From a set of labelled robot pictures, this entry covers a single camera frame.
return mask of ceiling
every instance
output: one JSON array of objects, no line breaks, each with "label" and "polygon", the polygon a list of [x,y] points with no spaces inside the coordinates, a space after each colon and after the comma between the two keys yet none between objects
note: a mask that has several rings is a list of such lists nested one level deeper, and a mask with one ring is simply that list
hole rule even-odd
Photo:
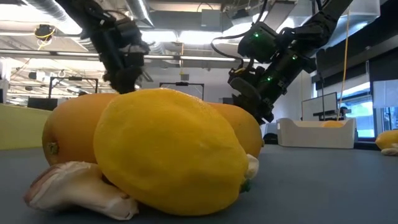
[{"label": "ceiling", "polygon": [[[37,50],[41,42],[33,35],[34,29],[39,24],[51,24],[58,29],[54,33],[51,43],[41,46],[41,51],[55,52],[95,52],[90,47],[90,41],[81,41],[77,35],[70,35],[70,30],[59,23],[48,14],[36,10],[32,6],[25,5],[27,0],[2,0],[0,2],[0,49]],[[125,0],[96,0],[105,9],[128,12]],[[312,13],[310,0],[287,0],[296,2],[292,7],[284,9],[273,9],[275,14],[285,14],[283,17],[269,18],[267,24],[276,24],[276,28],[285,26],[296,27],[301,25]],[[259,12],[260,0],[207,0],[202,3],[199,0],[147,0],[149,8],[149,19],[154,25],[148,27],[140,24],[143,39],[148,42],[155,41],[157,44],[152,49],[152,54],[183,55],[198,57],[220,57],[210,47],[210,41],[217,36],[240,34],[248,30],[251,22]],[[238,25],[234,19],[240,9],[248,9],[247,17],[241,19]],[[222,42],[218,48],[227,53],[235,54],[238,41]],[[49,76],[58,76],[63,71],[65,76],[77,76],[83,78],[97,78],[99,88],[103,92],[111,92],[109,85],[103,82],[101,77],[104,67],[99,61],[90,60],[60,60],[48,58],[24,58],[21,56],[7,56],[5,59],[12,71],[11,88],[8,91],[12,97],[25,98],[27,96],[45,97],[49,88]],[[174,60],[146,60],[146,66],[152,68],[178,68],[179,61]],[[184,67],[191,68],[231,68],[235,62],[207,62],[206,60],[186,61]],[[33,80],[29,73],[45,73],[47,78]],[[53,94],[59,97],[63,95],[72,96],[67,87],[73,87],[89,93],[94,92],[93,82],[88,83],[64,80],[53,89]]]}]

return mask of white box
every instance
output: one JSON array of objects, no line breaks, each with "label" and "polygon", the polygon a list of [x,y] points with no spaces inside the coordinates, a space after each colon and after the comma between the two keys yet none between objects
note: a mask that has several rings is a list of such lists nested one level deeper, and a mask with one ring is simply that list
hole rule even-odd
[{"label": "white box", "polygon": [[354,148],[355,119],[339,121],[341,128],[323,128],[324,121],[277,121],[278,144],[287,147]]}]

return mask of table surface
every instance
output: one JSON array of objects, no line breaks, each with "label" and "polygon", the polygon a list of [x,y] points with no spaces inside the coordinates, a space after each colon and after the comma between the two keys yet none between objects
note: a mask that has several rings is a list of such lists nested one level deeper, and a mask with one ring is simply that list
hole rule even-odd
[{"label": "table surface", "polygon": [[[398,223],[398,158],[377,151],[266,146],[250,192],[228,209],[182,218],[141,207],[124,223]],[[119,223],[84,210],[46,213],[22,196],[47,167],[41,149],[0,151],[0,223]]]}]

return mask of ceiling pipe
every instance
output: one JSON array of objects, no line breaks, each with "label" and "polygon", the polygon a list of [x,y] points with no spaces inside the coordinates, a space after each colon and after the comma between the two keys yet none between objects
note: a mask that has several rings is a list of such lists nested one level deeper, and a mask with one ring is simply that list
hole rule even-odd
[{"label": "ceiling pipe", "polygon": [[[57,22],[57,28],[65,34],[79,35],[81,27],[65,12],[65,10],[54,0],[22,0],[29,6],[39,10],[41,13],[51,16]],[[81,47],[89,51],[95,51],[91,41],[88,39],[73,39]]]},{"label": "ceiling pipe", "polygon": [[149,6],[145,0],[124,0],[124,2],[134,20],[141,21],[152,28],[155,27],[149,17]]}]

